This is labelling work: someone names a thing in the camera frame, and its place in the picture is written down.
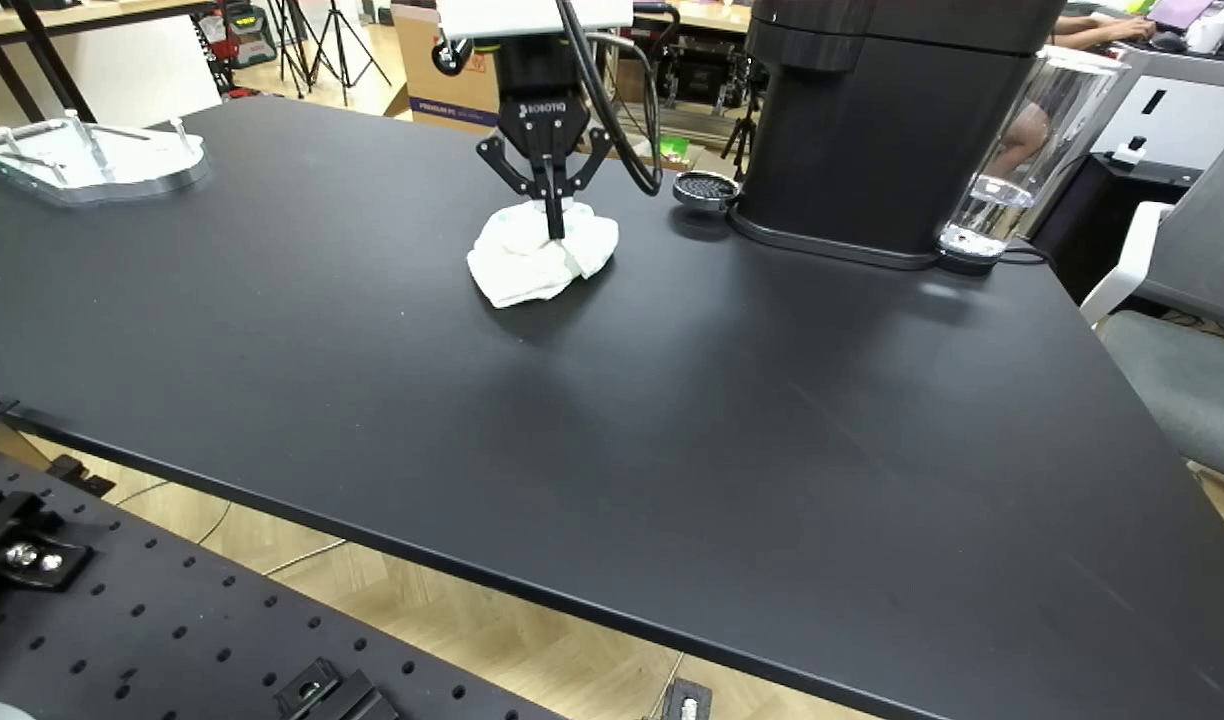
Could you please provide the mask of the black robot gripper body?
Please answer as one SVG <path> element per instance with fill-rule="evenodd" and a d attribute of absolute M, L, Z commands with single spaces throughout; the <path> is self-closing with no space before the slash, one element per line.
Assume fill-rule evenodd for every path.
<path fill-rule="evenodd" d="M 495 47 L 502 156 L 537 182 L 547 237 L 565 237 L 569 156 L 586 123 L 576 59 L 555 36 L 516 36 Z"/>

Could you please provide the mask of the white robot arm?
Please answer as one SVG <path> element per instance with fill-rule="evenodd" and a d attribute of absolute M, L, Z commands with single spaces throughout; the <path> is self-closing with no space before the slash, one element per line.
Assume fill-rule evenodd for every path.
<path fill-rule="evenodd" d="M 476 156 L 569 237 L 565 199 L 584 193 L 629 135 L 590 59 L 590 36 L 622 29 L 631 0 L 434 0 L 431 67 L 459 75 L 495 59 L 495 132 Z"/>

